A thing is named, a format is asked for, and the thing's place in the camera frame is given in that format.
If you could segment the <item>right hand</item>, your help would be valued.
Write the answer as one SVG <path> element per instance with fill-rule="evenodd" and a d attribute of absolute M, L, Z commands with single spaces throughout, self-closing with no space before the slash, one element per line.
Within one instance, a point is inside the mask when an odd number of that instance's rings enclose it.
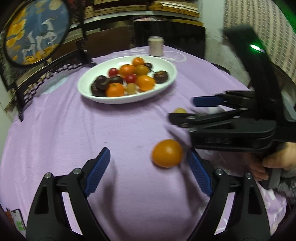
<path fill-rule="evenodd" d="M 285 171 L 295 170 L 295 143 L 286 143 L 284 149 L 260 160 L 255 154 L 247 153 L 246 159 L 251 173 L 257 181 L 268 180 L 266 168 L 280 168 Z"/>

